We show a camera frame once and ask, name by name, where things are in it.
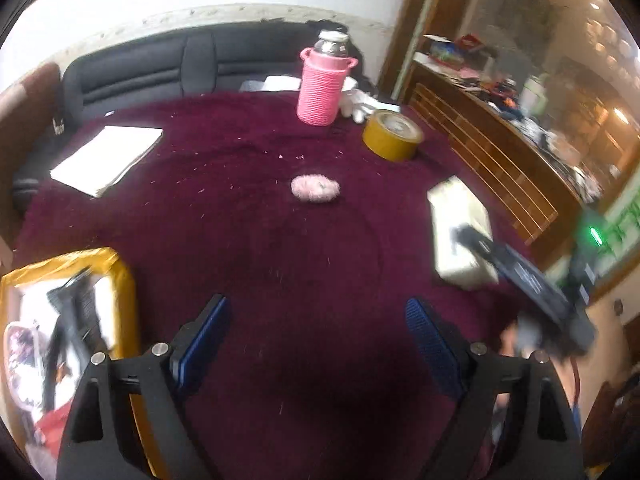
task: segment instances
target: white paper stack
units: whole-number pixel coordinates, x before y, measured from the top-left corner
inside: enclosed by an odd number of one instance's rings
[[[51,177],[91,196],[101,196],[156,145],[160,128],[105,126],[51,170]]]

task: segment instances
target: blue gripper pad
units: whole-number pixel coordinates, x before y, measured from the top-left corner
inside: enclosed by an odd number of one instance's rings
[[[467,341],[455,326],[443,322],[426,302],[417,298],[407,301],[404,314],[440,391],[458,402],[466,394],[465,377],[470,366]]]
[[[231,322],[228,301],[215,294],[195,321],[183,325],[171,342],[169,369],[181,396],[198,391]]]

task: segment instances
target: black sofa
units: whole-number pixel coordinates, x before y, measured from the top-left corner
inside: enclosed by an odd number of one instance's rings
[[[172,30],[128,41],[79,57],[62,79],[60,116],[65,130],[53,127],[36,142],[14,174],[15,208],[24,213],[66,142],[85,122],[112,110],[215,91],[237,91],[246,80],[302,74],[300,51],[323,29],[347,32],[341,23],[283,20],[222,23]],[[372,91],[363,76],[363,59],[352,70],[360,88]]]

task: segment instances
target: green light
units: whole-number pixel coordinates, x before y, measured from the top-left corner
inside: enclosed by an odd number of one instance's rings
[[[602,238],[600,238],[600,235],[598,234],[596,229],[592,227],[591,229],[589,229],[589,232],[591,233],[591,236],[593,237],[593,239],[596,240],[596,243],[601,246]]]

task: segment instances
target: pink knitted cover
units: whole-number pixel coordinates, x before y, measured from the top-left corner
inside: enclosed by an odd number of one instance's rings
[[[353,57],[333,57],[312,51],[300,52],[305,62],[298,97],[298,117],[306,124],[327,126],[334,122],[344,78],[358,64]]]

